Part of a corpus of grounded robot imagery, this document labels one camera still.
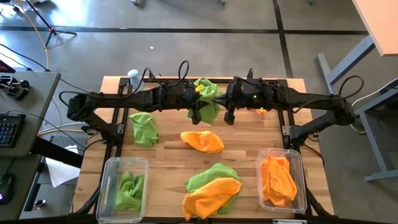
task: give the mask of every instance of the tripod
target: tripod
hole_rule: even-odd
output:
[[[50,34],[49,37],[47,38],[47,41],[45,43],[45,47],[48,46],[51,37],[54,35],[58,34],[71,34],[71,35],[77,35],[75,32],[69,32],[69,31],[62,31],[62,30],[55,30],[54,27],[52,27],[50,24],[47,23],[47,21],[40,15],[39,12],[37,12],[36,8],[32,5],[32,3],[29,2],[29,0],[26,0],[26,3],[35,11],[35,13],[40,17],[40,19],[44,22],[44,24],[49,28]]]

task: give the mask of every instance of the keyboard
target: keyboard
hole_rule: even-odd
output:
[[[24,126],[26,115],[0,113],[0,148],[13,148]]]

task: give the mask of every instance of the concrete floor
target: concrete floor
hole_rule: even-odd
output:
[[[351,1],[317,0],[309,6],[307,0],[279,0],[279,6],[285,30],[365,30]],[[112,0],[53,0],[51,4],[45,3],[38,8],[49,22],[58,26],[277,29],[272,0],[228,0],[225,7],[217,4],[217,0],[147,0],[143,8],[134,6],[129,0],[120,0],[117,4]],[[42,25],[37,17],[34,19]],[[0,24],[29,26],[23,15],[10,10],[3,11]],[[42,35],[46,37],[48,34],[42,32]],[[363,37],[286,35],[294,78],[304,78],[308,92],[326,94],[325,81],[315,55],[323,52],[333,68]],[[255,77],[287,77],[278,34],[79,32],[75,38],[64,34],[61,38],[54,37],[50,42],[50,69],[86,90],[98,91],[104,75],[125,75],[133,68],[142,71],[150,67],[155,74],[176,75],[180,62],[185,59],[190,61],[190,76],[244,76],[252,67]],[[45,64],[44,51],[35,32],[2,30],[0,43]],[[4,49],[1,52],[40,70],[40,67]],[[4,61],[16,66],[10,60]],[[377,50],[371,52],[346,75],[360,75],[366,82],[362,92],[349,101],[396,78],[397,62],[397,57],[381,58]],[[357,87],[354,80],[350,81],[344,93],[348,94]],[[60,83],[57,93],[63,90],[73,89]],[[61,109],[63,122],[69,123],[65,116],[66,107],[60,103],[57,94],[54,100]],[[313,111],[314,116],[322,113]],[[59,124],[54,105],[50,106],[46,118]],[[398,178],[372,184],[364,180],[364,175],[379,172],[366,136],[356,134],[350,127],[330,127],[321,133],[320,149],[325,158],[326,176],[337,215],[398,222]],[[54,211],[53,215],[62,213],[64,211]]]

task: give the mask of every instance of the clear plastic bin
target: clear plastic bin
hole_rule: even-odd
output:
[[[145,175],[141,210],[116,210],[116,195],[118,193],[121,175],[129,171],[133,177]],[[147,181],[149,163],[140,157],[114,157],[105,163],[104,175],[101,182],[96,218],[98,223],[138,223],[145,214],[147,200]]]
[[[279,207],[274,205],[270,200],[263,201],[262,199],[262,175],[261,162],[267,159],[268,156],[286,157],[289,161],[289,172],[297,187],[297,195],[292,202],[289,202],[287,207]],[[257,189],[259,193],[260,206],[268,211],[273,212],[290,212],[303,213],[307,209],[307,197],[305,196],[305,183],[303,173],[303,163],[301,155],[295,150],[289,149],[261,149],[256,162],[257,166]]]

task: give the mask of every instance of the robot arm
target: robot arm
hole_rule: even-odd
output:
[[[188,109],[193,110],[192,123],[198,124],[201,121],[199,109],[207,105],[198,101],[200,96],[195,91],[194,84],[188,80],[161,83],[158,87],[130,95],[80,93],[70,99],[67,116],[73,121],[86,122],[99,131],[103,143],[116,144],[119,135],[118,126],[102,120],[94,113],[95,109],[134,108],[148,113],[157,110]],[[303,126],[289,127],[286,135],[290,135],[290,143],[299,146],[304,144],[309,134],[322,131],[333,124],[349,125],[355,119],[351,105],[339,95],[299,93],[278,82],[260,78],[234,77],[226,93],[214,99],[214,102],[227,109],[224,120],[230,125],[234,123],[234,111],[241,108],[293,111],[293,108],[299,107],[299,110],[301,108],[327,110],[325,115]]]

